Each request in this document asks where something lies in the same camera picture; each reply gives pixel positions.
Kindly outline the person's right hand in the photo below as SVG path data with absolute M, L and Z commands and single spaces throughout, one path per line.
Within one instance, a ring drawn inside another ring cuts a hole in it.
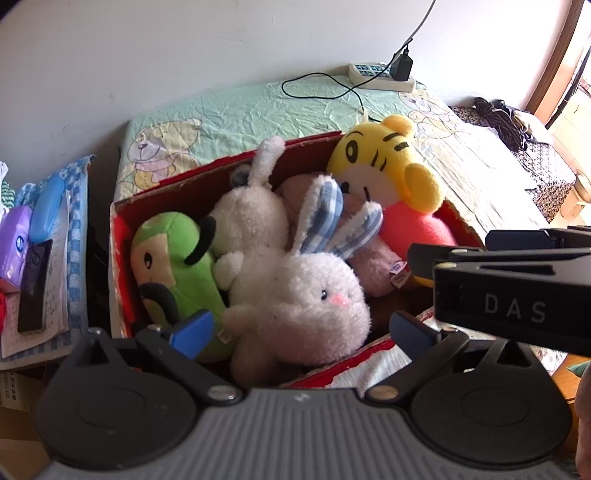
M 579 419 L 576 467 L 581 479 L 591 479 L 591 381 L 587 369 L 578 386 L 575 411 Z

